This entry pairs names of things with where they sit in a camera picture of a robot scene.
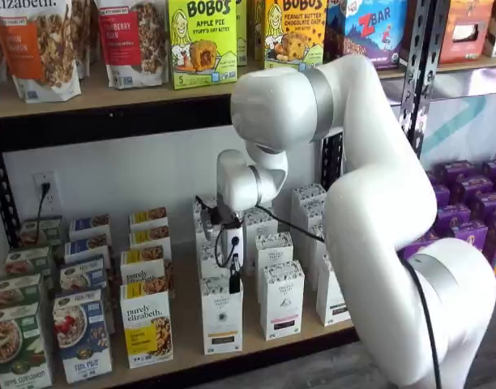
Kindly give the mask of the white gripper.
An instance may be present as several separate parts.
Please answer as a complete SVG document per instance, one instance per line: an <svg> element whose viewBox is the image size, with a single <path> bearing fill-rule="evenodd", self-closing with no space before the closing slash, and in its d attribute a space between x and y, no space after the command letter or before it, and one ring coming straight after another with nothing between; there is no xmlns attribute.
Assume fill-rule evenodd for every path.
<svg viewBox="0 0 496 389"><path fill-rule="evenodd" d="M241 269L245 258L244 228L240 224L235 228L221 230L220 248L222 260L220 264L229 268L229 292L239 293L241 291Z"/></svg>

